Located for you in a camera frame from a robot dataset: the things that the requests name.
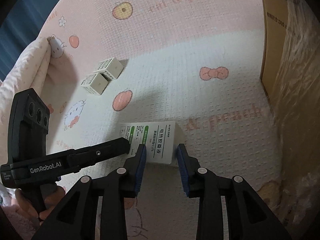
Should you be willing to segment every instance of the blue curtain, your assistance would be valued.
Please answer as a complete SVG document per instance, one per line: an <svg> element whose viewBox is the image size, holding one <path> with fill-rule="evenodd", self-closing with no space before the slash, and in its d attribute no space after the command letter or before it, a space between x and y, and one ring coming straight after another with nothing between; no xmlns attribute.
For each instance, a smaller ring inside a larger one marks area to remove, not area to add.
<svg viewBox="0 0 320 240"><path fill-rule="evenodd" d="M59 0L18 0L0 27L0 79L35 40Z"/></svg>

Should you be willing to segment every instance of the brown cardboard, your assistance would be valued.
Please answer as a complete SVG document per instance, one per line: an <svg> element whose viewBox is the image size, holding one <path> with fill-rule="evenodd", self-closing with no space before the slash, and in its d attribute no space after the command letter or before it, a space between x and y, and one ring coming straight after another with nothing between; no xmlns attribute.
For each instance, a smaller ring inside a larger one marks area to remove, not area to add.
<svg viewBox="0 0 320 240"><path fill-rule="evenodd" d="M276 214L298 239L319 211L320 24L304 0L263 0L261 80L282 152Z"/></svg>

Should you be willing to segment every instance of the human hand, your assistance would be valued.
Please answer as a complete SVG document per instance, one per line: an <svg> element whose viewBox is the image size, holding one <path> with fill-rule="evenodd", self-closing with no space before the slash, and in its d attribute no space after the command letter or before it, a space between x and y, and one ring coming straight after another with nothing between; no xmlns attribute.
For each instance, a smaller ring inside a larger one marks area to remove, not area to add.
<svg viewBox="0 0 320 240"><path fill-rule="evenodd" d="M59 201L64 197L66 192L64 189L60 186L57 186L57 189L55 192L53 192L51 195L47 196L44 200L44 203L47 205L50 205L50 207L45 210L40 212L38 215L37 211L35 208L32 206L31 202L27 200L24 195L22 194L21 189L16 190L16 199L17 199L17 204L20 207L20 210L17 211L20 215L26 217L27 219L31 218L40 218L41 220L45 220L51 211L55 208L55 206L59 203Z"/></svg>

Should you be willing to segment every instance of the plastic wrap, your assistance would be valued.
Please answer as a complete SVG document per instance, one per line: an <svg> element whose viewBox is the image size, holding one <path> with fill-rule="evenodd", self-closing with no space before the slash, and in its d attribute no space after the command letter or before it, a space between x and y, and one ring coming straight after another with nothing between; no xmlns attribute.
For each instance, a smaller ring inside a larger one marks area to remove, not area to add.
<svg viewBox="0 0 320 240"><path fill-rule="evenodd" d="M298 239L320 202L320 24L305 0L287 3L284 48L269 100L283 154L275 212Z"/></svg>

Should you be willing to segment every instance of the small white box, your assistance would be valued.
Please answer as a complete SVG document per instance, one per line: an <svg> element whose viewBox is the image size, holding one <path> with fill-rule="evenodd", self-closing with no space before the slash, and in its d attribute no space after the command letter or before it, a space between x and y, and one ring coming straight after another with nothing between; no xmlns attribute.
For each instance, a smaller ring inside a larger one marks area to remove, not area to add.
<svg viewBox="0 0 320 240"><path fill-rule="evenodd" d="M142 143L147 148L147 162L171 166L177 166L177 147L184 143L183 131L174 121L119 123L115 135L129 140L127 158L134 156Z"/></svg>
<svg viewBox="0 0 320 240"><path fill-rule="evenodd" d="M108 80L106 80L100 73L96 73L86 76L82 81L81 86L91 94L101 95L108 83Z"/></svg>
<svg viewBox="0 0 320 240"><path fill-rule="evenodd" d="M113 57L99 62L93 73L100 73L108 80L115 80L118 78L123 68L123 65Z"/></svg>

